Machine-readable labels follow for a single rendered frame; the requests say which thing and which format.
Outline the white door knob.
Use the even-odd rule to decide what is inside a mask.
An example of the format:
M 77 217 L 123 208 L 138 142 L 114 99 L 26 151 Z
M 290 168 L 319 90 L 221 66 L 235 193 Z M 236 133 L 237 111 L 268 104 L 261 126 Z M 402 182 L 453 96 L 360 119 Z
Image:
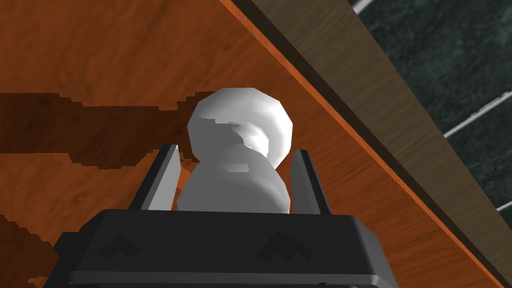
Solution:
M 199 101 L 187 125 L 199 163 L 182 189 L 180 211 L 290 211 L 276 169 L 289 154 L 293 123 L 281 103 L 252 87 L 222 88 Z

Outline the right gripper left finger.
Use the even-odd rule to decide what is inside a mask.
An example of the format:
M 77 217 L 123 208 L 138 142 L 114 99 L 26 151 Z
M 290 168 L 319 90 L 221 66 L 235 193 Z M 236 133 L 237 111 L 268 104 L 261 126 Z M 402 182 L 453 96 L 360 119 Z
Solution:
M 165 144 L 159 149 L 128 208 L 130 210 L 170 211 L 180 172 L 178 146 Z

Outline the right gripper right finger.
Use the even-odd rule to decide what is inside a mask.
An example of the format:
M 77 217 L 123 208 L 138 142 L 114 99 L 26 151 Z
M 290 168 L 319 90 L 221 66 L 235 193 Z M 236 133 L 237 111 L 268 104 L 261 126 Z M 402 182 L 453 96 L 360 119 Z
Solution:
M 307 150 L 298 149 L 293 153 L 290 181 L 296 214 L 330 215 L 332 213 Z

